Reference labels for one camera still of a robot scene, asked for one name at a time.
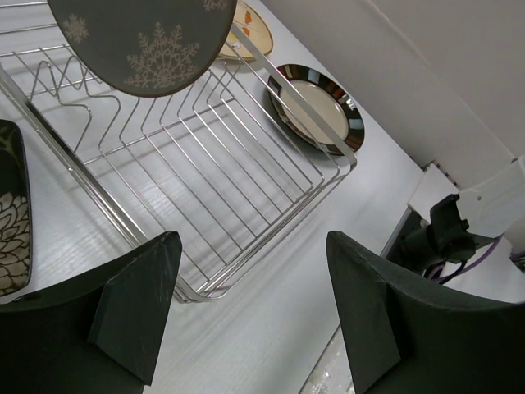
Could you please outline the black floral square plate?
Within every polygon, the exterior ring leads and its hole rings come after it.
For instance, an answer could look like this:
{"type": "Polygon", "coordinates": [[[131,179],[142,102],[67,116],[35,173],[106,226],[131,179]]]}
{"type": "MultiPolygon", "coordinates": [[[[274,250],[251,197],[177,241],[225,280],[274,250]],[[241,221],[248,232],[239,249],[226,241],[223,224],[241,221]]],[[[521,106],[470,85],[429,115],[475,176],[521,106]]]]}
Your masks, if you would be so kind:
{"type": "Polygon", "coordinates": [[[19,126],[1,120],[1,295],[30,282],[32,273],[30,179],[19,126]]]}

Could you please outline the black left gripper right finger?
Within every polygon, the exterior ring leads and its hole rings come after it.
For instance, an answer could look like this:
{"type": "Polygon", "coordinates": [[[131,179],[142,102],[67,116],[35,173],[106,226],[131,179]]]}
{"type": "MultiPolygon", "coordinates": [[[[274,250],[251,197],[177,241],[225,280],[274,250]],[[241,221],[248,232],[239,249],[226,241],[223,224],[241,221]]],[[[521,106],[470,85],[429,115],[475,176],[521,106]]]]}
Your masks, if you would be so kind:
{"type": "Polygon", "coordinates": [[[326,256],[356,392],[523,392],[523,304],[431,282],[340,231],[326,256]]]}

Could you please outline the beige leaf pattern plate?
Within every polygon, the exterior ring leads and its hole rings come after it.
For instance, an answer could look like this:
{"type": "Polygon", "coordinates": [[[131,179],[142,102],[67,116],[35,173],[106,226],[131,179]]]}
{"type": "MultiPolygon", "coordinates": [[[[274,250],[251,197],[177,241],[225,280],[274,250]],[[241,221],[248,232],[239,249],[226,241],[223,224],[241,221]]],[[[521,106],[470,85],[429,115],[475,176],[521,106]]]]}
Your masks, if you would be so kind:
{"type": "MultiPolygon", "coordinates": [[[[234,17],[235,25],[244,33],[263,55],[274,48],[272,32],[264,19],[246,2],[238,1],[234,17]]],[[[232,34],[228,34],[225,44],[217,56],[218,61],[254,62],[253,54],[232,34]]]]}

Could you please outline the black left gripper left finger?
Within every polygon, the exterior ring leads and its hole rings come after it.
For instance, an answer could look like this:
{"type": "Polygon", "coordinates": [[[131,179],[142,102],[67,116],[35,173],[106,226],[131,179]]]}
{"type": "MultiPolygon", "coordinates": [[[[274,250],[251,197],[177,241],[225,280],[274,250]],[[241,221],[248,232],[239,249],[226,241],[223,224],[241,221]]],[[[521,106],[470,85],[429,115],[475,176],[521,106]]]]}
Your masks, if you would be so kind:
{"type": "Polygon", "coordinates": [[[121,257],[1,306],[3,393],[141,393],[153,382],[182,242],[121,257]]]}

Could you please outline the grey reindeer round plate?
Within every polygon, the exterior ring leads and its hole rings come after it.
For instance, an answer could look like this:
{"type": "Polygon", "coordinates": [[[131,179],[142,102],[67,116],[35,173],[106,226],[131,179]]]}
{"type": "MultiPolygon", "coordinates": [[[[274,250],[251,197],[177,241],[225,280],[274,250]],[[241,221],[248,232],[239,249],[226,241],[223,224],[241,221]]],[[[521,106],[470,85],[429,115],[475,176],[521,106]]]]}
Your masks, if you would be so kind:
{"type": "Polygon", "coordinates": [[[235,1],[54,0],[48,4],[75,55],[112,88],[172,95],[216,60],[235,1]]]}

